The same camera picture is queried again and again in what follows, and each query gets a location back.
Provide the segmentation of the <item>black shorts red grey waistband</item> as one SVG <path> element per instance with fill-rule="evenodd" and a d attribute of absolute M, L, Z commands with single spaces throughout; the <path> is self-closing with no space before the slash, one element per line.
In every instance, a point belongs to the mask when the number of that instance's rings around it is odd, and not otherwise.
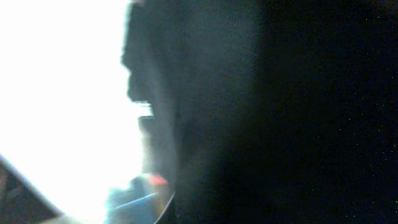
<path fill-rule="evenodd" d="M 396 1 L 133 1 L 162 223 L 396 223 Z"/>

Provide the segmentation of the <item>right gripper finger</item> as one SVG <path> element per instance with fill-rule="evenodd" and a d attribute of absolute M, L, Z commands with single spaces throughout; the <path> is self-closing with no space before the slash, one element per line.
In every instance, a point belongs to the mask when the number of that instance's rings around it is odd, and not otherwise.
<path fill-rule="evenodd" d="M 60 216 L 61 212 L 1 158 L 1 224 L 36 224 Z"/>

